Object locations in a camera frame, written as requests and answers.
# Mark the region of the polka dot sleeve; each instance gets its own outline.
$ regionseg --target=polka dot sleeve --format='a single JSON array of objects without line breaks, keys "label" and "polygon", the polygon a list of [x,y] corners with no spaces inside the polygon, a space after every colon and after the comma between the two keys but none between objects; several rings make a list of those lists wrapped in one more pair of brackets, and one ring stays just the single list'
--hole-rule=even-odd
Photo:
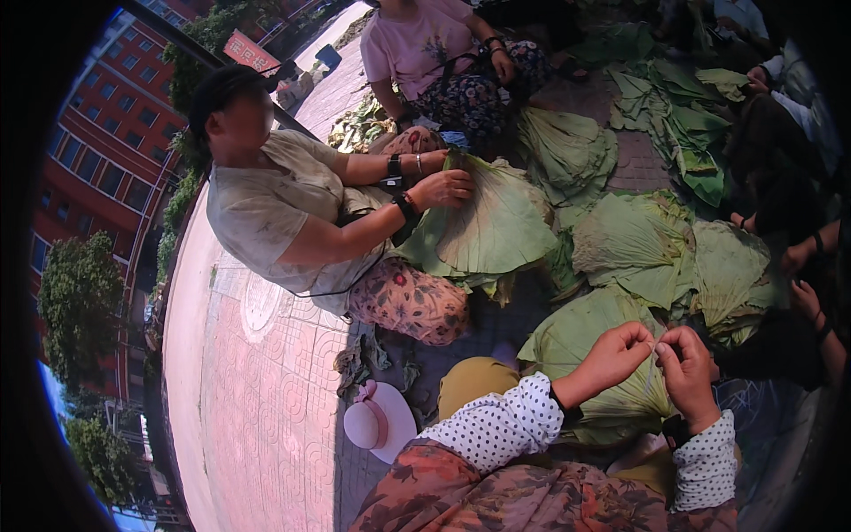
[{"label": "polka dot sleeve", "polygon": [[470,401],[420,436],[451,447],[486,475],[519,455],[546,450],[558,437],[563,414],[550,386],[543,373],[523,377],[504,395]]},{"label": "polka dot sleeve", "polygon": [[735,435],[733,412],[724,410],[721,419],[674,451],[677,498],[673,512],[712,508],[735,497]]}]

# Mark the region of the black cap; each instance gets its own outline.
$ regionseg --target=black cap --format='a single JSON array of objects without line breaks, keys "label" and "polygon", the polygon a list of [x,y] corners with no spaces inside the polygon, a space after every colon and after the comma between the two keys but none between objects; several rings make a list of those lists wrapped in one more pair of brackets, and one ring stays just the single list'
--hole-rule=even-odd
[{"label": "black cap", "polygon": [[263,88],[267,93],[275,90],[277,79],[263,77],[246,65],[228,65],[212,71],[195,89],[189,110],[189,130],[197,139],[207,139],[204,124],[215,111],[221,110],[238,91],[251,85]]}]

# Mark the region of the sky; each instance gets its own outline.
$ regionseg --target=sky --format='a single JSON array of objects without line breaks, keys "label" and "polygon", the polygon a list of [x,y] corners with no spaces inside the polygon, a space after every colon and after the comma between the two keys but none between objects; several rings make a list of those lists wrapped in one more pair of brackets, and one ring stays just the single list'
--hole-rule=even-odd
[{"label": "sky", "polygon": [[[62,425],[59,424],[60,415],[68,415],[65,402],[62,400],[62,390],[65,387],[56,380],[53,372],[50,371],[50,368],[44,363],[38,363],[39,369],[42,372],[42,382],[44,383],[44,391],[48,394],[48,400],[50,401],[50,405],[53,408],[54,415],[56,416],[57,424],[59,425],[60,432],[62,433],[62,437],[65,437],[65,429],[62,428]],[[101,506],[104,509],[104,512],[107,512],[106,506],[101,503]],[[146,521],[145,519],[138,519],[130,516],[125,516],[121,514],[114,513],[112,514],[115,519],[115,524],[118,526],[119,530],[124,530],[126,532],[152,532],[156,523],[152,521]]]}]

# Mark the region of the red banner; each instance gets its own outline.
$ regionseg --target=red banner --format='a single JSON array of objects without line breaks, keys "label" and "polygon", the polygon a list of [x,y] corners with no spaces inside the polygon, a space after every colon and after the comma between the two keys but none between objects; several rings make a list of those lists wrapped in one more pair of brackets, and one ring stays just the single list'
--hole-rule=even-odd
[{"label": "red banner", "polygon": [[[262,72],[280,62],[258,46],[257,43],[245,37],[239,30],[233,31],[231,38],[225,44],[224,51],[228,57],[232,57],[240,65],[248,65],[257,72]],[[268,71],[264,75],[269,77],[275,72],[277,72],[277,69]]]}]

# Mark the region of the pink sun hat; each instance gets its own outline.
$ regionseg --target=pink sun hat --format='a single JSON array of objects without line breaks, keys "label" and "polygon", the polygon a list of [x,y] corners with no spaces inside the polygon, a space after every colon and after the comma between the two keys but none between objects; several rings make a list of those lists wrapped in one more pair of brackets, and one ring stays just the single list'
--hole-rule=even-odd
[{"label": "pink sun hat", "polygon": [[367,380],[343,416],[349,440],[392,464],[402,447],[417,437],[414,415],[402,394],[385,382]]}]

